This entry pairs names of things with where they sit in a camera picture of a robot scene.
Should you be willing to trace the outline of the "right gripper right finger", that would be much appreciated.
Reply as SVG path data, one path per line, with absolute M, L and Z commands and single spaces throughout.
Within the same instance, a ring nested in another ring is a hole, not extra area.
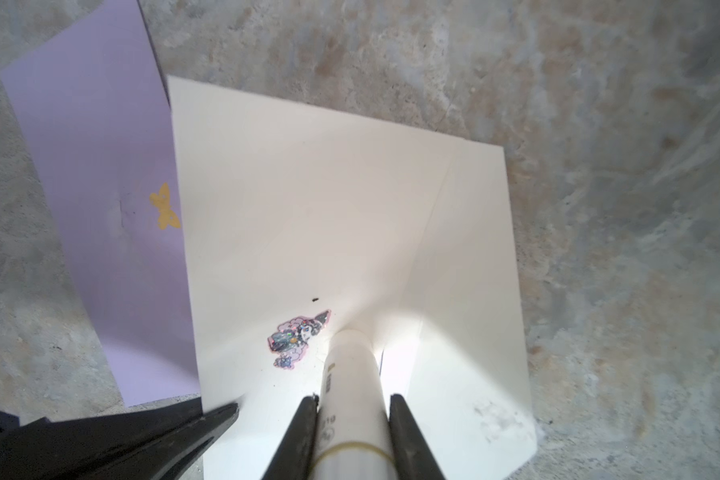
M 398 478 L 400 480 L 444 480 L 405 398 L 390 397 L 389 427 Z

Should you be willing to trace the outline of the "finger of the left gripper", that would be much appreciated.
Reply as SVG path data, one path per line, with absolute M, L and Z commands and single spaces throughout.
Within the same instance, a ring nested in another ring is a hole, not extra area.
M 0 410 L 0 479 L 179 479 L 234 424 L 235 403 L 22 425 Z

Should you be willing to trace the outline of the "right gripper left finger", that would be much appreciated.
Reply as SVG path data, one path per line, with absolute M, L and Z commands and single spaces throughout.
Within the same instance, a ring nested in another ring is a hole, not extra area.
M 317 431 L 319 396 L 304 397 L 297 407 L 263 480 L 307 480 Z

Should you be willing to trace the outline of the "white glue stick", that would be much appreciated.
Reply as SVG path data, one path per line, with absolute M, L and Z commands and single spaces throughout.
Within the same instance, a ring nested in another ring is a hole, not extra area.
M 398 477 L 379 366 L 360 331 L 344 330 L 330 341 L 309 477 Z

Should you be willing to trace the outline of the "cream envelope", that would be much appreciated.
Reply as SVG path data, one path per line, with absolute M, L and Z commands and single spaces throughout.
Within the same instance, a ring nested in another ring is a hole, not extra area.
M 501 147 L 193 80 L 168 81 L 201 399 L 239 401 L 208 479 L 259 479 L 367 336 L 444 476 L 537 452 Z

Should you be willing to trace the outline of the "purple envelope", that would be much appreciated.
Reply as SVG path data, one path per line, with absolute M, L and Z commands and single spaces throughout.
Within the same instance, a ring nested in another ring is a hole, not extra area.
M 139 4 L 102 3 L 1 79 L 123 401 L 198 393 L 171 111 Z

